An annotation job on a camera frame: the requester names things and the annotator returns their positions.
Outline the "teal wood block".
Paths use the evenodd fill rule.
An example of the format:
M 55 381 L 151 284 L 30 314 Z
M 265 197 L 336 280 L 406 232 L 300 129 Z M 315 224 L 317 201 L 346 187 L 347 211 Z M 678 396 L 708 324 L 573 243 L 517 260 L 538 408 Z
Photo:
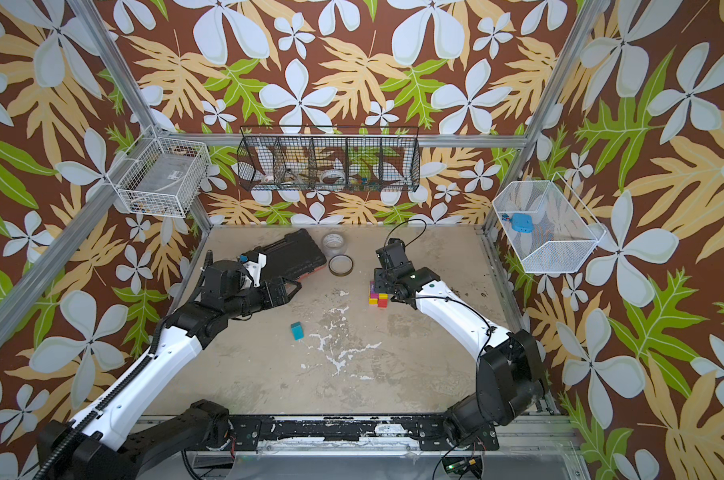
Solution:
M 295 322 L 290 326 L 291 333 L 293 335 L 293 338 L 298 341 L 302 340 L 305 337 L 305 332 L 303 329 L 303 325 L 300 322 Z

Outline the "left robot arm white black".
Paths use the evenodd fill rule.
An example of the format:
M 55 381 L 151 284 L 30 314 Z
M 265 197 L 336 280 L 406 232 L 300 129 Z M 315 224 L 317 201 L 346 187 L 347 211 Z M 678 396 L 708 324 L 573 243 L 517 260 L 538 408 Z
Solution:
M 135 479 L 188 447 L 225 442 L 227 408 L 194 404 L 171 421 L 135 432 L 169 382 L 224 331 L 261 311 L 288 304 L 302 285 L 264 280 L 265 255 L 216 261 L 211 255 L 189 300 L 164 317 L 149 348 L 100 397 L 67 423 L 51 422 L 38 441 L 38 479 Z

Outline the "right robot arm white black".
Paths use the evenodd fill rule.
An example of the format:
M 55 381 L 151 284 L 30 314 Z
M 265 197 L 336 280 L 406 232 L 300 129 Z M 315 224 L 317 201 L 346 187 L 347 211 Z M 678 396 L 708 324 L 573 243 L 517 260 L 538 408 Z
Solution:
M 475 360 L 475 392 L 443 414 L 451 445 L 483 441 L 493 428 L 508 425 L 543 399 L 548 392 L 543 360 L 529 332 L 491 321 L 431 269 L 415 268 L 401 239 L 387 240 L 376 255 L 374 291 L 430 317 Z

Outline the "black plastic tool case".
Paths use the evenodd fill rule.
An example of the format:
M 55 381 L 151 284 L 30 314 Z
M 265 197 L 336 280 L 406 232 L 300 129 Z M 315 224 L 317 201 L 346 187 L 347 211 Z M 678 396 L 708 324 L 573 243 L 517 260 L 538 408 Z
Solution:
M 260 255 L 266 257 L 261 269 L 261 280 L 285 277 L 299 280 L 327 264 L 327 257 L 306 229 L 286 234 L 282 239 L 266 246 L 258 246 L 240 256 L 243 265 L 258 263 Z

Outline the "white tape roll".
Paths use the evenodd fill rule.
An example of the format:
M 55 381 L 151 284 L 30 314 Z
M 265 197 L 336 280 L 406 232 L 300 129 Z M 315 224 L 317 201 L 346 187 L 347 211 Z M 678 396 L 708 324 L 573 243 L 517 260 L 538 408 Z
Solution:
M 340 169 L 324 170 L 319 176 L 319 181 L 323 185 L 344 185 L 346 183 L 346 175 Z

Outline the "blue object in basket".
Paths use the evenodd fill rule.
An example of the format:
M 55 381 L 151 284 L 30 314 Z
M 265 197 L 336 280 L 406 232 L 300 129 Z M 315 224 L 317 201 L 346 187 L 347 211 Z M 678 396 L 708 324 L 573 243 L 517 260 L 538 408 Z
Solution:
M 518 233 L 531 234 L 534 231 L 532 217 L 525 213 L 503 213 L 501 220 Z

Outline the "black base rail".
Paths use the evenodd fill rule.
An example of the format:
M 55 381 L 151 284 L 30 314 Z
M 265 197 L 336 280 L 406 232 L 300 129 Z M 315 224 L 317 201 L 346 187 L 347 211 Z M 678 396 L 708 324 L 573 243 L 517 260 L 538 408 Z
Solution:
M 489 424 L 464 429 L 444 413 L 372 415 L 232 415 L 229 434 L 236 452 L 263 453 L 271 444 L 320 447 L 388 446 L 416 452 L 477 446 L 496 451 L 499 442 Z

